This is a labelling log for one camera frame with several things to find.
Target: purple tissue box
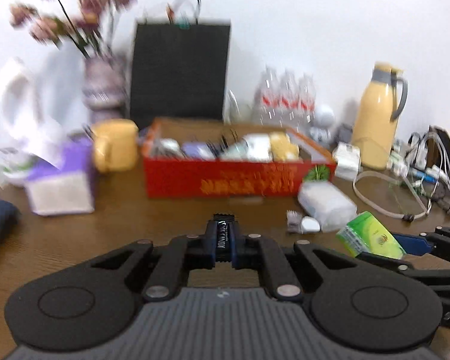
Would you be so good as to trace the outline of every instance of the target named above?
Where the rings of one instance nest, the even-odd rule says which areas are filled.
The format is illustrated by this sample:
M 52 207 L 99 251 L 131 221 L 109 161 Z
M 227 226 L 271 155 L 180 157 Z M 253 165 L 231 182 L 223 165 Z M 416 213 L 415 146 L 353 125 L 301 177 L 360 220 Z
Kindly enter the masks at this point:
M 37 161 L 25 184 L 34 213 L 60 215 L 95 210 L 92 149 L 90 139 L 80 138 L 64 144 L 61 169 L 44 160 Z

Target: black paper bag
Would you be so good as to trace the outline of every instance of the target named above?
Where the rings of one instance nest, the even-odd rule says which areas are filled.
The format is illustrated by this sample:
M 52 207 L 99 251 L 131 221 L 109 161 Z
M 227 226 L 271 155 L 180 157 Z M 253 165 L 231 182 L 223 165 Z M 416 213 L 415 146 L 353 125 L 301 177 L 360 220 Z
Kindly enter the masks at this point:
M 230 24 L 139 24 L 130 117 L 142 129 L 156 116 L 222 119 Z

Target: gray handle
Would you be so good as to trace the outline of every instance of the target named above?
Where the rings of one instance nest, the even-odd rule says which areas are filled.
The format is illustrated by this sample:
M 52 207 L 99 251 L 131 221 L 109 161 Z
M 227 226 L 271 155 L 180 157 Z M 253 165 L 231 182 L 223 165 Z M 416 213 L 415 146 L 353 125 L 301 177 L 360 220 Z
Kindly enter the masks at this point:
M 402 98 L 400 99 L 400 103 L 394 113 L 391 114 L 390 121 L 394 122 L 398 119 L 402 111 L 404 110 L 405 103 L 407 102 L 407 94 L 408 94 L 408 82 L 401 77 L 393 77 L 393 84 L 395 86 L 395 90 L 397 87 L 397 82 L 402 83 Z

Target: green packet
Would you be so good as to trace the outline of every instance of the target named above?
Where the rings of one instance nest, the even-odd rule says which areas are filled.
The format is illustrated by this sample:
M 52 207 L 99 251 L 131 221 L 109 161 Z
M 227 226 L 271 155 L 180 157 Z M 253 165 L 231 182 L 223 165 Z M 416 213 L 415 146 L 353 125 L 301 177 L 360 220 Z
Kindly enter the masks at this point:
M 368 211 L 348 222 L 337 237 L 354 257 L 363 251 L 394 259 L 406 254 L 394 236 Z

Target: yellow cup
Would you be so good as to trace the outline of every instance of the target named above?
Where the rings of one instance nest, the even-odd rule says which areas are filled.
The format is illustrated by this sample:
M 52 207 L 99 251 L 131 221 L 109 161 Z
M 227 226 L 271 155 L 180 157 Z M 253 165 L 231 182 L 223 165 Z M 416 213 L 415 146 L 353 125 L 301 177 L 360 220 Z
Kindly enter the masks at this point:
M 138 160 L 138 127 L 131 120 L 111 119 L 91 126 L 94 163 L 99 172 L 132 169 Z

